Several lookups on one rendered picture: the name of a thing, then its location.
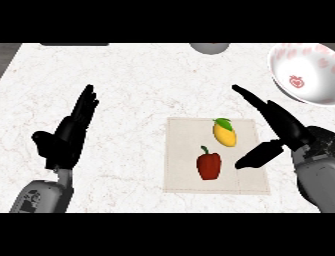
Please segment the red bell pepper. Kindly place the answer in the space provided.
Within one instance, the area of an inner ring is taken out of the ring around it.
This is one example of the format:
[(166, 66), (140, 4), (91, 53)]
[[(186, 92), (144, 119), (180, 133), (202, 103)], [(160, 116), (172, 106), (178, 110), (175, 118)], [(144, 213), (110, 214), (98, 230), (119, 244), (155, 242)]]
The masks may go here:
[(205, 146), (203, 154), (196, 158), (196, 169), (202, 180), (215, 180), (219, 174), (221, 158), (217, 153), (209, 153)]

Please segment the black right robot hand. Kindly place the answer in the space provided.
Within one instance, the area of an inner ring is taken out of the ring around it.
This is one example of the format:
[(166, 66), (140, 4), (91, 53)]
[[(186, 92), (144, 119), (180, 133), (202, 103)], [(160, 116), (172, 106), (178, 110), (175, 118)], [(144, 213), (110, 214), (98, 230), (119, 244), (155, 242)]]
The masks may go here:
[(283, 152), (283, 145), (295, 151), (304, 145), (310, 145), (315, 139), (296, 118), (273, 101), (262, 101), (237, 85), (233, 85), (231, 89), (258, 110), (277, 136), (277, 139), (261, 142), (234, 163), (236, 169), (259, 168)]

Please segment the white bowl with red print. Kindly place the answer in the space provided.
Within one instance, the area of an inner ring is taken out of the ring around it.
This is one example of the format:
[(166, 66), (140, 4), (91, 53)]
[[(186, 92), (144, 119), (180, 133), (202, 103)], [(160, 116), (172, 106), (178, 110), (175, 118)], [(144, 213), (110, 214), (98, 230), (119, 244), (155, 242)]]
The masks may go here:
[(271, 79), (299, 102), (335, 107), (335, 51), (320, 43), (277, 43), (267, 54)]

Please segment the beige cloth placemat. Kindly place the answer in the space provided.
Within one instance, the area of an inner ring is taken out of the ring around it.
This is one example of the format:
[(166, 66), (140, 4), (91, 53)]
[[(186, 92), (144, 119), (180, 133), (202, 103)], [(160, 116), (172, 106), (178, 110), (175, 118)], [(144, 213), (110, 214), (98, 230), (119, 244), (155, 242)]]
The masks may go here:
[(255, 122), (234, 119), (230, 124), (237, 141), (233, 147), (225, 147), (214, 138), (211, 119), (168, 118), (165, 192), (270, 194), (264, 168), (234, 168), (236, 161), (259, 144)]

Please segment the grey round object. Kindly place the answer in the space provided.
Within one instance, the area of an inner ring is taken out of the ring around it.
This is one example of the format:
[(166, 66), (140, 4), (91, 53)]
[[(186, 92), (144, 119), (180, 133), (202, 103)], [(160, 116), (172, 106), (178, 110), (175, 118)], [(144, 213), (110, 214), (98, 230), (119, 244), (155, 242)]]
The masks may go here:
[(202, 54), (215, 55), (228, 48), (227, 43), (191, 43), (190, 47)]

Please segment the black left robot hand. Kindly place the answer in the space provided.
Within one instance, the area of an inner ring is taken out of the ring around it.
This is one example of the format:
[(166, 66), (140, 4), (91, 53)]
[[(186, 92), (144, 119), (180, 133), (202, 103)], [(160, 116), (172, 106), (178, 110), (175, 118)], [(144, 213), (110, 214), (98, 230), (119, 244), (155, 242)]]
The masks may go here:
[(87, 85), (75, 102), (72, 112), (63, 117), (54, 133), (35, 131), (30, 139), (38, 155), (45, 159), (45, 169), (72, 169), (81, 155), (85, 132), (98, 104), (93, 86)]

